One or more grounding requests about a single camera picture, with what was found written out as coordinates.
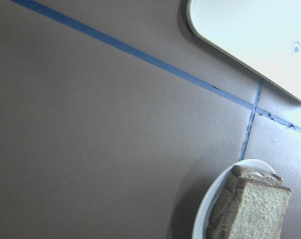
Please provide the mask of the cream bear serving tray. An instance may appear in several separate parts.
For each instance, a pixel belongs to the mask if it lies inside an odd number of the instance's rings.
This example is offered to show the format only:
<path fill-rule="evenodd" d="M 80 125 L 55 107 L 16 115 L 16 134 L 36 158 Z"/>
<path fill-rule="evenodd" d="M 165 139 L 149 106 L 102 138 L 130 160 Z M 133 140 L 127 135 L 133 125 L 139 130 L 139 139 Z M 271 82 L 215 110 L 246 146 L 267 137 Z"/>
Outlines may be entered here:
<path fill-rule="evenodd" d="M 301 0 L 191 0 L 193 33 L 301 103 Z"/>

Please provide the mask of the brown bread slice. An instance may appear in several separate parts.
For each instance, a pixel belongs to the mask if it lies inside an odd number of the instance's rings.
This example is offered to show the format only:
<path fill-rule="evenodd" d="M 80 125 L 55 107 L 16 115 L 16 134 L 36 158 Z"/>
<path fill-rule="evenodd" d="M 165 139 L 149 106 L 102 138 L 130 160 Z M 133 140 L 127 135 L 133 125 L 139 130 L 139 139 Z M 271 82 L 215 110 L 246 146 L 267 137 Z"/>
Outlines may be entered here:
<path fill-rule="evenodd" d="M 208 239 L 278 239 L 291 189 L 231 172 L 209 217 Z"/>

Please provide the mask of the white round plate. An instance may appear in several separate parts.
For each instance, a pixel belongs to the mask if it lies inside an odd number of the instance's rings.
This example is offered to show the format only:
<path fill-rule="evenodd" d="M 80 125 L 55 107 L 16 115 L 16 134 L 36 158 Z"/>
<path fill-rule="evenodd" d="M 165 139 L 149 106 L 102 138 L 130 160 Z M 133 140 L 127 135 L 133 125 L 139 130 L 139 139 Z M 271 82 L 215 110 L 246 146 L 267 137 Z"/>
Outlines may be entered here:
<path fill-rule="evenodd" d="M 195 217 L 191 239 L 205 239 L 206 230 L 209 225 L 209 217 L 216 203 L 219 195 L 221 194 L 231 169 L 236 166 L 243 166 L 251 168 L 255 171 L 263 171 L 270 174 L 276 174 L 274 169 L 266 162 L 260 159 L 244 159 L 236 162 L 225 169 L 210 185 L 205 193 L 200 206 L 197 210 Z"/>

